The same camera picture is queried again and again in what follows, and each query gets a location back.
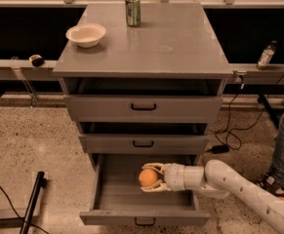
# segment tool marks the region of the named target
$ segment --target concrete floor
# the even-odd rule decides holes
[[[227,102],[211,130],[224,128]],[[173,233],[173,234],[252,234],[275,231],[242,202],[230,195],[223,200],[198,196],[200,208],[211,214],[203,227],[130,227],[84,226],[79,212],[89,210],[94,171],[83,152],[77,129],[71,122],[61,96],[41,97],[37,106],[29,107],[27,96],[3,96],[0,99],[0,184],[16,208],[24,208],[38,171],[46,172],[48,186],[41,194],[39,216],[34,223],[49,233]],[[231,126],[248,127],[262,107],[252,97],[237,99],[231,110]],[[201,162],[219,159],[248,179],[266,172],[273,152],[276,129],[266,113],[251,130],[238,132],[240,150],[226,154],[206,153]],[[209,147],[217,144],[210,135]],[[237,145],[235,139],[231,144]],[[9,209],[0,192],[0,209]],[[0,227],[0,233],[19,233],[19,228]],[[31,227],[30,233],[43,233]]]

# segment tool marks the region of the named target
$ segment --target green can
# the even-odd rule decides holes
[[[141,0],[125,0],[126,23],[137,26],[141,23]]]

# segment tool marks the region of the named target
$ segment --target clear bottle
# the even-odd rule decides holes
[[[266,67],[269,64],[272,56],[275,54],[276,44],[277,41],[271,41],[269,44],[266,45],[258,61],[258,70],[266,70]]]

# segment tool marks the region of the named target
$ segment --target power cord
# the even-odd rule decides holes
[[[17,217],[18,217],[18,218],[22,218],[22,217],[17,213],[17,211],[16,211],[16,209],[14,208],[14,205],[13,205],[13,203],[12,203],[10,197],[7,195],[7,193],[5,192],[5,190],[3,189],[3,187],[2,187],[1,185],[0,185],[0,190],[4,193],[5,197],[7,198],[7,200],[8,200],[8,202],[9,202],[10,206],[12,207],[12,209],[13,209],[14,213],[17,215]],[[49,232],[47,232],[46,230],[42,229],[41,227],[39,227],[39,226],[37,226],[37,225],[35,225],[35,224],[33,224],[33,223],[28,223],[28,224],[31,225],[31,226],[33,226],[33,227],[35,227],[35,228],[40,229],[41,231],[43,231],[43,232],[46,233],[46,234],[49,234]]]
[[[279,84],[279,82],[284,78],[284,73],[281,75],[281,77],[278,79],[278,81],[276,82],[275,86]],[[239,150],[242,146],[242,140],[239,136],[237,136],[236,134],[233,133],[233,131],[247,131],[247,130],[250,130],[252,129],[253,127],[255,127],[259,121],[259,119],[261,118],[261,116],[263,115],[264,113],[264,110],[265,108],[262,109],[261,113],[259,114],[259,116],[257,117],[256,121],[251,124],[249,127],[247,128],[231,128],[229,130],[229,125],[230,125],[230,117],[231,117],[231,112],[230,112],[230,107],[232,105],[232,103],[234,102],[234,100],[238,97],[239,93],[236,93],[236,95],[234,96],[234,98],[231,100],[231,102],[229,103],[228,105],[228,119],[227,119],[227,124],[226,124],[226,127],[223,129],[223,130],[217,130],[217,131],[210,131],[211,134],[214,134],[216,139],[221,143],[223,144],[224,146],[227,146],[229,149],[232,149],[232,150]],[[221,140],[219,138],[219,135],[221,134],[225,134],[227,133],[226,137],[225,137],[225,140]],[[230,136],[233,136],[237,139],[238,141],[238,145],[237,147],[233,147],[232,145],[230,145],[228,143],[228,140],[229,140],[229,137]]]

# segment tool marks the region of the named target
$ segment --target bowl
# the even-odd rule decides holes
[[[83,23],[71,27],[65,36],[71,42],[82,48],[91,48],[100,42],[105,34],[105,28],[95,23]]]

